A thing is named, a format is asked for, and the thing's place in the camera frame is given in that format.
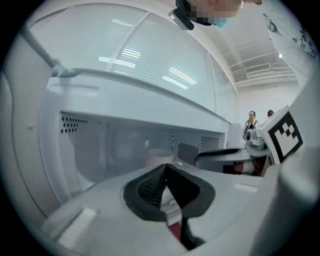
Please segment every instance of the white ceiling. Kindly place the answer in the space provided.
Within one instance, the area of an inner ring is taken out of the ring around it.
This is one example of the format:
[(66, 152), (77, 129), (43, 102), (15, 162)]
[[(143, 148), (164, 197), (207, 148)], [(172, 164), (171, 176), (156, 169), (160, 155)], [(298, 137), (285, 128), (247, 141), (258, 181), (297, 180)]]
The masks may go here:
[[(155, 1), (175, 8), (175, 0)], [(261, 6), (245, 4), (226, 28), (201, 29), (224, 55), (237, 87), (296, 81), (270, 40)]]

